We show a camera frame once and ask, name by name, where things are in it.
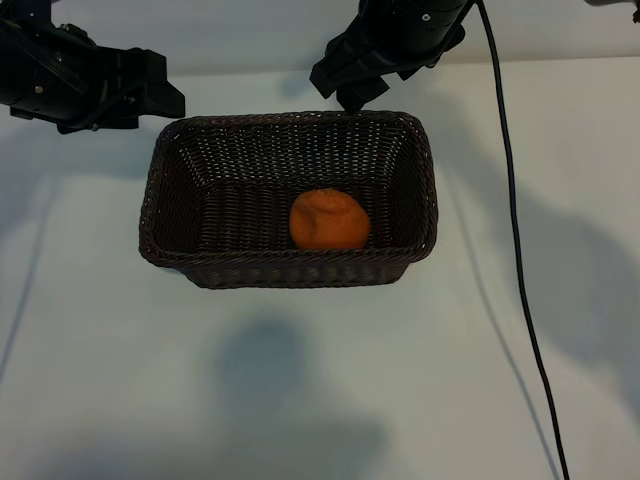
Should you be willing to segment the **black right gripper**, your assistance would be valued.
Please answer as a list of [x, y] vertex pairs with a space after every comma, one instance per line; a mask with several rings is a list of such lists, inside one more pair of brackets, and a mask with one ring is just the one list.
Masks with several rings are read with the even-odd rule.
[[310, 81], [323, 98], [331, 95], [345, 112], [359, 112], [389, 90], [385, 75], [403, 81], [465, 37], [462, 22], [471, 1], [361, 1], [347, 29], [330, 40]]

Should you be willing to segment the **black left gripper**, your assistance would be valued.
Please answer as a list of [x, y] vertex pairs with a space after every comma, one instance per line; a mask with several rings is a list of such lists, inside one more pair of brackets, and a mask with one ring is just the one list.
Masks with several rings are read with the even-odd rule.
[[61, 134], [136, 129], [145, 115], [185, 116], [164, 56], [98, 46], [74, 25], [26, 19], [1, 21], [1, 103]]

